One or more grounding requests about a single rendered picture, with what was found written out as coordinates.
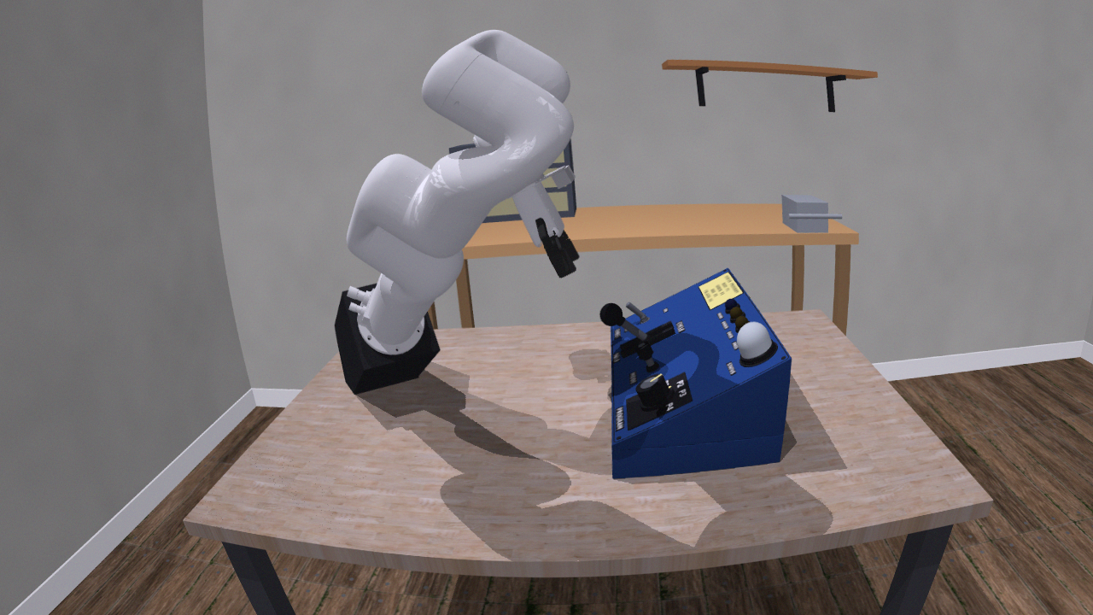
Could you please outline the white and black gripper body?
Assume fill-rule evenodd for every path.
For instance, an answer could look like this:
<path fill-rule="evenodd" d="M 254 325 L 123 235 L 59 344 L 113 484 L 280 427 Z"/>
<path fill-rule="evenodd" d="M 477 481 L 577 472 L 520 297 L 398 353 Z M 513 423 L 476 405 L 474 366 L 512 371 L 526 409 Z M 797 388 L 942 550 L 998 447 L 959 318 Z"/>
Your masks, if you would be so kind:
<path fill-rule="evenodd" d="M 561 237 L 564 230 L 564 222 L 561 215 L 559 215 L 559 210 L 553 205 L 551 198 L 546 194 L 546 190 L 544 190 L 544 186 L 541 182 L 528 185 L 522 191 L 512 196 L 517 211 L 522 215 L 524 227 L 529 232 L 536 248 L 541 248 L 542 245 L 539 233 L 536 230 L 536 218 L 544 220 L 549 237 L 554 235 L 552 230 L 557 233 L 559 237 Z M 538 243 L 541 244 L 538 246 L 536 245 Z"/>

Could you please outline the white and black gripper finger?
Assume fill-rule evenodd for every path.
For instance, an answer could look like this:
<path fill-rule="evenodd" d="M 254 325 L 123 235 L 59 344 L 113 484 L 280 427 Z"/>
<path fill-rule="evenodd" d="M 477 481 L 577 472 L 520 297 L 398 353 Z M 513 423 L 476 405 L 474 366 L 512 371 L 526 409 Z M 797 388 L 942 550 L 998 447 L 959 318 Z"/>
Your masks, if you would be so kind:
<path fill-rule="evenodd" d="M 559 240 L 561 240 L 564 249 L 569 250 L 569 256 L 572 261 L 579 260 L 579 255 L 577 253 L 577 250 L 574 248 L 573 243 L 571 243 L 569 235 L 567 235 L 566 232 L 562 233 Z"/>
<path fill-rule="evenodd" d="M 536 218 L 534 222 L 536 222 L 536 230 L 538 230 L 541 241 L 544 243 L 543 245 L 544 249 L 546 250 L 546 256 L 549 256 L 549 260 L 552 263 L 552 267 L 554 267 L 554 269 L 557 270 L 559 277 L 565 277 L 567 275 L 571 275 L 572 272 L 576 272 L 576 267 L 574 265 L 574 262 L 571 261 L 569 252 L 567 252 L 567 250 L 563 248 L 561 240 L 559 240 L 557 233 L 552 230 L 554 235 L 549 237 L 549 233 L 546 233 L 546 223 L 544 223 L 544 220 Z"/>

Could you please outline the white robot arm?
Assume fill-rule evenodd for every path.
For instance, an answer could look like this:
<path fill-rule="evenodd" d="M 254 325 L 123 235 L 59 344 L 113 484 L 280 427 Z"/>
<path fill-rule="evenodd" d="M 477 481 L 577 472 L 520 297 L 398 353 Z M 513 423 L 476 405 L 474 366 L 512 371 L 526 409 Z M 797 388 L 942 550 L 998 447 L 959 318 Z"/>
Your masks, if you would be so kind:
<path fill-rule="evenodd" d="M 559 190 L 576 178 L 571 165 L 543 174 L 571 142 L 569 92 L 557 60 L 500 29 L 479 32 L 430 68 L 427 108 L 473 133 L 475 147 L 432 170 L 388 155 L 360 188 L 346 246 L 380 277 L 376 289 L 350 285 L 346 296 L 360 301 L 350 310 L 367 345 L 383 354 L 418 345 L 425 314 L 459 277 L 462 249 L 489 211 L 550 176 Z"/>

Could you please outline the blue control panel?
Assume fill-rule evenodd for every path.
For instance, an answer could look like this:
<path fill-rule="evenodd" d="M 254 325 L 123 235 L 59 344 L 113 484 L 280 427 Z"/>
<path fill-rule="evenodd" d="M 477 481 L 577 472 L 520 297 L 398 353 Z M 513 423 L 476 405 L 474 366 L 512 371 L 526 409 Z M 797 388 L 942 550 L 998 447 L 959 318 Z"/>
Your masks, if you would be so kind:
<path fill-rule="evenodd" d="M 731 270 L 626 308 L 599 314 L 611 326 L 612 478 L 780 462 L 792 357 Z"/>

